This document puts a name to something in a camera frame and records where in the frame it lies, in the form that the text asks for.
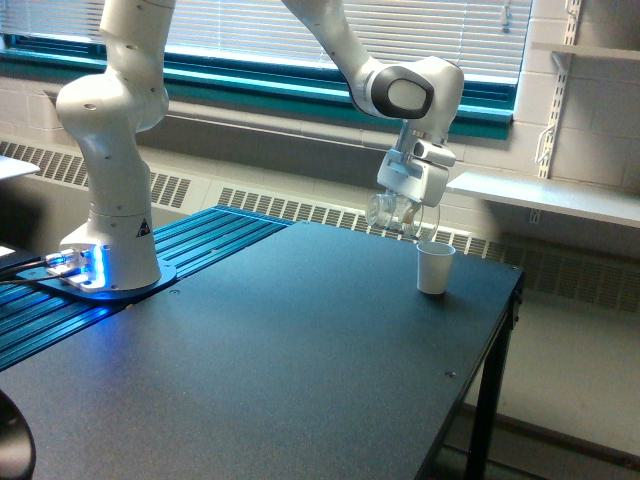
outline teal window frame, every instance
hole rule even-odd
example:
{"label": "teal window frame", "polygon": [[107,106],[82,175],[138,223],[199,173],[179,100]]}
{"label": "teal window frame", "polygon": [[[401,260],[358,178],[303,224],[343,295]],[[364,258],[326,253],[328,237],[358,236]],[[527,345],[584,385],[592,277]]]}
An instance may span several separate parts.
{"label": "teal window frame", "polygon": [[[0,74],[71,81],[104,71],[103,45],[3,35]],[[371,117],[351,103],[346,81],[335,69],[207,58],[165,56],[172,97],[205,100],[274,113],[298,113],[374,129],[397,131],[399,120]],[[513,121],[517,85],[465,81],[453,135],[505,140]]]}

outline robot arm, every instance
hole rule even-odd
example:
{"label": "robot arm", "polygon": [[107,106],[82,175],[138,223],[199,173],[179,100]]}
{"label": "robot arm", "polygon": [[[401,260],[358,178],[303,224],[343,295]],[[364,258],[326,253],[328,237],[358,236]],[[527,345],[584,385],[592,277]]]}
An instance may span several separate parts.
{"label": "robot arm", "polygon": [[378,183],[387,193],[372,198],[368,220],[383,228],[409,231],[420,206],[440,203],[448,167],[456,160],[444,144],[462,98],[462,70],[436,57],[398,65],[375,60],[349,26],[342,0],[282,3],[331,56],[361,111],[405,120],[378,171]]}
{"label": "robot arm", "polygon": [[66,280],[88,292],[134,290],[160,278],[151,228],[149,167],[135,134],[167,112],[164,47],[175,0],[107,0],[100,32],[108,67],[66,85],[62,125],[77,140],[89,176],[87,223],[62,240],[74,260],[51,269],[82,273]]}

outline black cable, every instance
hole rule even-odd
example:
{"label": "black cable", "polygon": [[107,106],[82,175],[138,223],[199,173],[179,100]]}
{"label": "black cable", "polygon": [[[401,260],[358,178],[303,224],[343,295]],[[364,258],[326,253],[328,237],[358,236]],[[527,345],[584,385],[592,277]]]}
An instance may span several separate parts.
{"label": "black cable", "polygon": [[17,279],[17,280],[3,280],[0,282],[0,285],[21,285],[25,283],[34,283],[34,282],[42,282],[44,280],[54,280],[56,278],[64,278],[69,275],[50,275],[48,277],[38,277],[38,278],[29,278],[29,279]]}
{"label": "black cable", "polygon": [[44,267],[46,264],[47,262],[45,260],[38,260],[37,262],[29,262],[29,263],[24,263],[22,265],[15,266],[15,267],[6,268],[4,270],[0,270],[0,278],[13,276],[16,273],[20,273],[24,270],[29,270],[31,268]]}
{"label": "black cable", "polygon": [[45,280],[55,280],[56,278],[73,277],[74,275],[78,275],[80,271],[81,270],[79,268],[74,268],[73,270],[69,270],[68,272],[60,273],[58,275],[49,275],[47,277],[3,280],[0,282],[0,285],[22,285],[25,283],[35,283],[35,282],[43,282]]}

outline white paper cup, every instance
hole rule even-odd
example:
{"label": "white paper cup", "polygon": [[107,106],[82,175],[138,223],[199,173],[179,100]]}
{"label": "white paper cup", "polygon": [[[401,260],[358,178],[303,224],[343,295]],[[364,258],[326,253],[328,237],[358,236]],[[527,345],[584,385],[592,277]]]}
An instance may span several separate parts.
{"label": "white paper cup", "polygon": [[440,242],[418,243],[418,290],[440,295],[447,289],[456,249]]}

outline table leg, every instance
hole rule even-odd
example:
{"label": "table leg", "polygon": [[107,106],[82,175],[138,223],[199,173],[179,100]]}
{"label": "table leg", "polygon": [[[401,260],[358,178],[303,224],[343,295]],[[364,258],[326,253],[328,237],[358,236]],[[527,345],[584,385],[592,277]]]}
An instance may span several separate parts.
{"label": "table leg", "polygon": [[498,409],[498,399],[502,386],[502,374],[509,350],[509,339],[514,322],[514,309],[510,308],[487,358],[484,361],[480,394],[476,407],[471,446],[467,458],[465,480],[481,480],[491,445],[493,422]]}

